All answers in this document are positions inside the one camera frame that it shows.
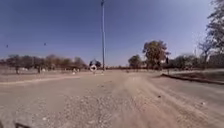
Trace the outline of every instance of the median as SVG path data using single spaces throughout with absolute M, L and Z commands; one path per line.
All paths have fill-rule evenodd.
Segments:
M 178 74 L 162 74 L 162 76 L 191 82 L 224 85 L 224 72 L 191 72 Z

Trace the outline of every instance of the curb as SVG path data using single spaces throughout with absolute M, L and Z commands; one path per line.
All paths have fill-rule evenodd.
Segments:
M 178 79 L 178 80 L 191 81 L 191 82 L 199 82 L 199 83 L 208 83 L 208 84 L 224 85 L 224 82 L 221 82 L 221 81 L 211 81 L 211 80 L 206 80 L 206 79 L 180 77 L 180 76 L 167 75 L 167 74 L 162 74 L 161 76 L 165 76 L 165 77 L 173 78 L 173 79 Z

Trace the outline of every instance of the dirt road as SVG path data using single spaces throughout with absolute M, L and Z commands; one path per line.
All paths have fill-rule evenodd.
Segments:
M 149 73 L 0 86 L 0 120 L 31 128 L 223 128 L 224 87 Z

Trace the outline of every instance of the sky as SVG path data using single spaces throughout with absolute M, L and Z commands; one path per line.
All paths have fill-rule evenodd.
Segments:
M 0 0 L 0 58 L 56 54 L 101 61 L 100 1 Z M 193 53 L 212 10 L 211 0 L 106 0 L 106 65 L 126 65 L 136 54 L 144 59 L 144 43 L 152 40 L 164 41 L 171 58 Z

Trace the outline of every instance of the light pole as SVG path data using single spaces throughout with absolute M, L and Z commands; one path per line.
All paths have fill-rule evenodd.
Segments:
M 102 53 L 103 53 L 103 71 L 105 71 L 105 30 L 104 30 L 104 3 L 105 0 L 101 1 L 101 8 L 102 8 Z

